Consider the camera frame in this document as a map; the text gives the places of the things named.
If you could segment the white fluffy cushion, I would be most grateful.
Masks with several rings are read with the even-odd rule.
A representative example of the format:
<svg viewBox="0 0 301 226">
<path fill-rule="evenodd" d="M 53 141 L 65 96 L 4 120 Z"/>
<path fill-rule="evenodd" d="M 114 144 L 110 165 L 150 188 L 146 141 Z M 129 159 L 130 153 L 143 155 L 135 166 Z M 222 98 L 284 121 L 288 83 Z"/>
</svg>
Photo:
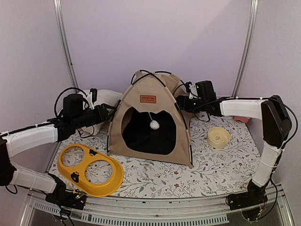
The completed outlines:
<svg viewBox="0 0 301 226">
<path fill-rule="evenodd" d="M 110 106 L 115 106 L 116 103 L 120 100 L 123 93 L 116 92 L 113 90 L 107 89 L 99 89 L 97 91 L 96 101 L 93 103 L 94 106 L 101 104 L 108 104 Z M 82 127 L 81 129 L 88 133 L 89 135 L 95 136 L 98 134 L 100 129 L 105 125 L 105 122 L 90 126 L 90 127 Z"/>
</svg>

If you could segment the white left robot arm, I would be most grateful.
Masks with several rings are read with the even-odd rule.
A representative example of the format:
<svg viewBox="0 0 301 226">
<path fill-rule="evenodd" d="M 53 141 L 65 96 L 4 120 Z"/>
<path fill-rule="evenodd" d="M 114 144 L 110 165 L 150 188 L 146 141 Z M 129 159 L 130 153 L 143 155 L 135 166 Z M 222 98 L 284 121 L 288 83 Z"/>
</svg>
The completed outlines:
<svg viewBox="0 0 301 226">
<path fill-rule="evenodd" d="M 63 99 L 63 109 L 42 124 L 5 132 L 0 136 L 0 185 L 16 185 L 51 194 L 59 204 L 66 204 L 70 194 L 60 187 L 53 176 L 35 172 L 11 162 L 15 155 L 40 145 L 68 139 L 77 130 L 110 119 L 116 107 L 94 105 L 95 97 L 69 94 Z"/>
</svg>

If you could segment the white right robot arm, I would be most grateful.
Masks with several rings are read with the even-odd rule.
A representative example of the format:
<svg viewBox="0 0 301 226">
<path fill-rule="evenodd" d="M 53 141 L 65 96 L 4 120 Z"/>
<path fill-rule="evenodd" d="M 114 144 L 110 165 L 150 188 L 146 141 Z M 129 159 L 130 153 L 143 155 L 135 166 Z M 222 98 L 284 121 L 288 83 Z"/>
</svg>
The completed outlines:
<svg viewBox="0 0 301 226">
<path fill-rule="evenodd" d="M 210 116 L 243 117 L 261 122 L 263 149 L 260 162 L 243 195 L 245 204 L 254 205 L 261 198 L 261 191 L 272 181 L 284 148 L 293 138 L 290 134 L 293 111 L 278 95 L 218 97 L 211 81 L 195 85 L 180 82 L 173 96 L 179 108 L 187 113 L 205 112 Z"/>
</svg>

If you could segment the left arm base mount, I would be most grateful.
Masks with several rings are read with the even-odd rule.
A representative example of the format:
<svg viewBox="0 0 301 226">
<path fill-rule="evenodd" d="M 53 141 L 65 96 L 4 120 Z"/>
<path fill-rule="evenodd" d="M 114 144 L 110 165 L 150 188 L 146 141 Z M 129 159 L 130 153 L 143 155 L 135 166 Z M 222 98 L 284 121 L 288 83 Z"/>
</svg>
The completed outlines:
<svg viewBox="0 0 301 226">
<path fill-rule="evenodd" d="M 66 190 L 66 184 L 56 175 L 49 174 L 56 186 L 52 193 L 47 194 L 45 201 L 56 204 L 57 206 L 69 207 L 77 210 L 83 210 L 86 202 L 86 196 L 77 199 L 76 194 Z"/>
</svg>

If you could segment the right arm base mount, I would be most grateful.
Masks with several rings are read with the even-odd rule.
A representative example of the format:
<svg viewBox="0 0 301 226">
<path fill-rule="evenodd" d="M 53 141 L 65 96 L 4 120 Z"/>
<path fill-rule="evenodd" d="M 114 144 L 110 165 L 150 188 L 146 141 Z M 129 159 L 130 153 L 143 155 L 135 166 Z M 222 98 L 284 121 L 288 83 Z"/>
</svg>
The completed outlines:
<svg viewBox="0 0 301 226">
<path fill-rule="evenodd" d="M 247 191 L 229 194 L 225 200 L 226 204 L 229 206 L 230 210 L 237 210 L 267 202 L 268 198 L 265 188 L 266 186 L 259 187 L 250 180 L 247 185 Z"/>
</svg>

